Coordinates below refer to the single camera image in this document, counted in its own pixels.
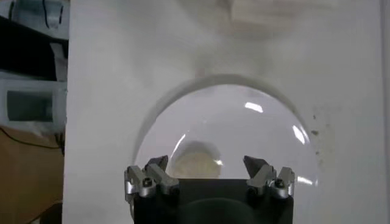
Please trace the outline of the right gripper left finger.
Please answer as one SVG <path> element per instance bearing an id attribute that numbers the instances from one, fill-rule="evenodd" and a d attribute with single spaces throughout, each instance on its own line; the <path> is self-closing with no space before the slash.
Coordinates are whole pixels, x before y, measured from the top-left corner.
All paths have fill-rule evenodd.
<path id="1" fill-rule="evenodd" d="M 151 158 L 141 169 L 129 166 L 124 171 L 125 201 L 133 202 L 135 197 L 151 198 L 157 192 L 167 196 L 179 194 L 179 180 L 166 172 L 169 158 L 167 155 Z"/>

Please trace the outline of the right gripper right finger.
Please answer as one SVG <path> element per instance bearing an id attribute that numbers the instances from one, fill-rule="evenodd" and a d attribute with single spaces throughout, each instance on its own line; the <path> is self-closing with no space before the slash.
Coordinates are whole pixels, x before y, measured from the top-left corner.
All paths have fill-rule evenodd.
<path id="1" fill-rule="evenodd" d="M 287 199 L 294 196 L 295 173 L 289 167 L 282 167 L 277 173 L 275 168 L 264 159 L 245 155 L 243 163 L 250 178 L 246 181 L 248 187 L 256 195 L 263 196 L 267 191 L 277 199 Z"/>

